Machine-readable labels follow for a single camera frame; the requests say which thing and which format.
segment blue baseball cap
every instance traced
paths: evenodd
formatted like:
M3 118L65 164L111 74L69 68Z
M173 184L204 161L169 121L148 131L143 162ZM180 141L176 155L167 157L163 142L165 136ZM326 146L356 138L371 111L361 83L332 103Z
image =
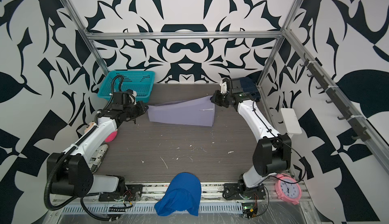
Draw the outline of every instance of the blue baseball cap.
M154 206L159 216L167 216L175 211L187 210L198 216L200 206L200 180L191 173L179 173L166 190L165 196Z

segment dark wood tabletop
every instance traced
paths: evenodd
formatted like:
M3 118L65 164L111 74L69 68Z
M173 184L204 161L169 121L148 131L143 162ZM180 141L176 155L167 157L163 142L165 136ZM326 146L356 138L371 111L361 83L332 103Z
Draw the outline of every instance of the dark wood tabletop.
M149 105L212 95L216 84L154 84ZM262 104L258 107L263 112ZM150 122L147 113L124 122L96 172L126 182L170 182L181 172L200 181L237 181L252 166L255 137L234 110L216 106L212 127Z

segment pink alarm clock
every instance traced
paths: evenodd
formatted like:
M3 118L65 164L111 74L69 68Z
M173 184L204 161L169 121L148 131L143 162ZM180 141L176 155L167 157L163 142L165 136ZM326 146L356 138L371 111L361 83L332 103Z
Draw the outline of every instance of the pink alarm clock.
M278 198L285 202L291 202L294 205L299 203L301 198L301 188L296 180L289 175L278 174L276 177L290 183L285 183L278 180L275 184L275 192L277 192Z

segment white debris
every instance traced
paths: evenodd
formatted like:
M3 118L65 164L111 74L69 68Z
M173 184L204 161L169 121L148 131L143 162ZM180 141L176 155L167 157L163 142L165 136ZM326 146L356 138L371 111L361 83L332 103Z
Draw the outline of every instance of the white debris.
M159 157L159 158L162 159L162 157ZM162 159L162 161L163 161L163 163L165 163L165 161L163 159ZM168 169L168 165L166 165L166 163L165 163L165 166L166 166L166 169Z

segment teal basket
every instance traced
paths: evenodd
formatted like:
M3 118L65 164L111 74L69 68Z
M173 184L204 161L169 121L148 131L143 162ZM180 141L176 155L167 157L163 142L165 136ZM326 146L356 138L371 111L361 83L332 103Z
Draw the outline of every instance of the teal basket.
M150 93L153 89L155 76L155 73L153 71L111 71L105 77L103 84L101 85L100 90L97 93L98 97L104 98L109 101L109 99L111 98L109 94L111 93L112 79L116 75L122 75L124 77L124 81L121 86L122 91L126 91L128 89L134 90L137 92L137 101L143 101L144 103L149 101ZM120 79L116 79L114 92L119 91L119 82Z

